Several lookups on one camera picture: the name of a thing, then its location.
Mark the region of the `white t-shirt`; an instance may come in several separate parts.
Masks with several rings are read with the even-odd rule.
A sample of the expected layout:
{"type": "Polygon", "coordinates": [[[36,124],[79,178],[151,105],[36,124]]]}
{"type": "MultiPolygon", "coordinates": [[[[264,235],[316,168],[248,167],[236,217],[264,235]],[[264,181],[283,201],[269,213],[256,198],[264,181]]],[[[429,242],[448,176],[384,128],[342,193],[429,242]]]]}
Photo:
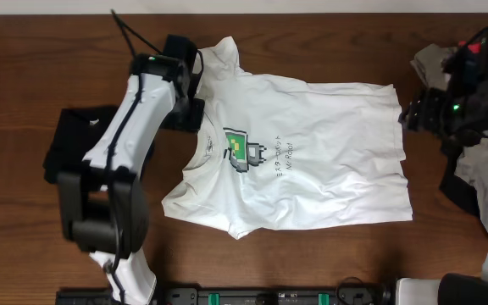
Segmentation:
{"type": "Polygon", "coordinates": [[[204,118],[167,217],[235,239],[412,219],[393,86],[252,74],[231,37],[201,61],[204,118]]]}

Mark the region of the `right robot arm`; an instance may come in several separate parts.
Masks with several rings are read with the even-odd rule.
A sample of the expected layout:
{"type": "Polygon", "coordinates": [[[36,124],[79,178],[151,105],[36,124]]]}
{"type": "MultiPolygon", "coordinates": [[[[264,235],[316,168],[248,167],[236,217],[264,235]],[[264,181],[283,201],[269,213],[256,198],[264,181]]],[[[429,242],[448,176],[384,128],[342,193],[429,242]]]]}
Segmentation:
{"type": "MultiPolygon", "coordinates": [[[[457,47],[435,44],[411,65],[424,89],[399,117],[405,130],[428,131],[447,158],[444,195],[478,218],[488,234],[488,25],[457,47]]],[[[383,299],[390,304],[488,304],[488,252],[479,277],[401,278],[383,299]]]]}

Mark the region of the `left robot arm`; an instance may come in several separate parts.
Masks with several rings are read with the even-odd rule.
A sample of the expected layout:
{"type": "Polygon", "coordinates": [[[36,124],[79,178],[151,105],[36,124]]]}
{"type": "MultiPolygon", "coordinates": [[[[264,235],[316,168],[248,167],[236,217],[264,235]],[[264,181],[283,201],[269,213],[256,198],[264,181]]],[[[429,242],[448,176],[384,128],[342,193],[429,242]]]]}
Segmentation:
{"type": "Polygon", "coordinates": [[[103,269],[115,304],[150,304],[156,275],[142,248],[149,207],[141,175],[161,129],[196,133],[204,102],[195,97],[203,55],[133,58],[122,103],[107,129],[77,165],[66,165],[56,185],[67,240],[103,269]]]}

